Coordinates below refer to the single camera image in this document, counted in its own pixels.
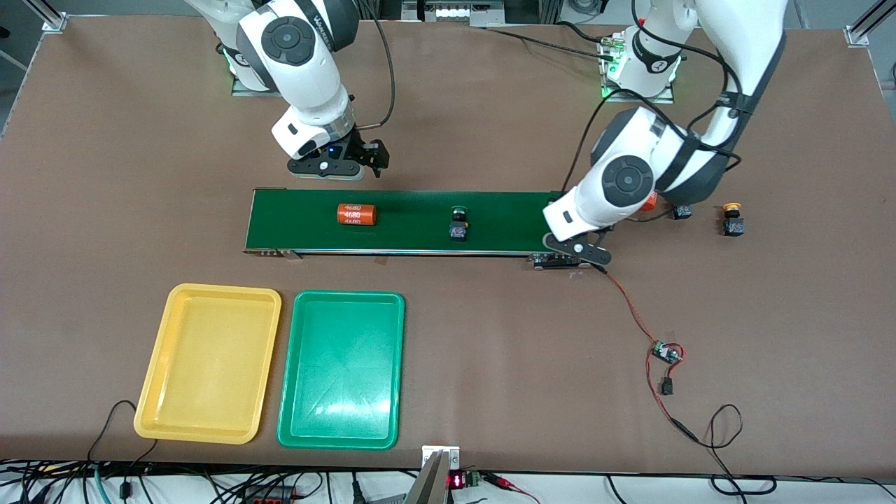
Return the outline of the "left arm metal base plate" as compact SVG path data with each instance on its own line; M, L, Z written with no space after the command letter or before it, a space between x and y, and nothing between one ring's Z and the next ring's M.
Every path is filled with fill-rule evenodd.
M662 62L661 73L641 71L641 61L627 52L631 41L627 31L613 33L604 37L596 45L598 53L607 57L599 63L601 72L601 94L609 102L636 102L636 96L643 96L652 103L672 104L674 102L674 80L681 57L673 63Z

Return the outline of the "yellow plastic tray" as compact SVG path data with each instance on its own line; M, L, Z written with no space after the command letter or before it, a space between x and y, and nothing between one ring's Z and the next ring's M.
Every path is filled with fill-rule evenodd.
M243 445L265 402L282 299L263 288L170 291L132 426L152 440Z

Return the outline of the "green plastic tray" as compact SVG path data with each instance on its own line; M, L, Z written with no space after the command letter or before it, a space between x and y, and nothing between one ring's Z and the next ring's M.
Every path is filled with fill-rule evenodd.
M399 438L404 328L399 293L301 291L289 326L279 444L391 449Z

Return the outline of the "red clip lead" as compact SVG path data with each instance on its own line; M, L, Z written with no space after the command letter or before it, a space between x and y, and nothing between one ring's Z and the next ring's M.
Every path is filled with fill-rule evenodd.
M531 498L531 500L534 501L535 504L542 504L540 502L540 500L538 500L538 498L535 497L533 494L531 494L525 490L522 490L516 484L513 484L508 479L506 479L502 476L499 476L496 473L487 472L487 471L479 471L479 476L481 477L481 479L483 479L484 482L487 482L487 484L496 486L500 490L509 491L509 492L512 492L512 494L521 494L527 498Z

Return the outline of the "green conveyor belt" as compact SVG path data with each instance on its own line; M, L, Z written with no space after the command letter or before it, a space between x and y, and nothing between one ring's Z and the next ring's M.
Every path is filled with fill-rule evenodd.
M538 270L580 267L542 239L553 192L257 188L244 252L257 256L521 256ZM342 225L340 203L372 204L374 226ZM467 209L464 242L451 241L452 207Z

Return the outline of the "grey box with white lights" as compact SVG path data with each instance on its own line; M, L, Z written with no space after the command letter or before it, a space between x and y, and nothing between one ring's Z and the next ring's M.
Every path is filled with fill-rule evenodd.
M453 22L490 27L504 25L503 0L401 0L401 20Z

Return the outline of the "black power strip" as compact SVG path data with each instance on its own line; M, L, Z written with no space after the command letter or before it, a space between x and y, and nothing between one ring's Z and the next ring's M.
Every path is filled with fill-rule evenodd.
M291 486L249 485L242 491L242 504L293 504L298 494Z

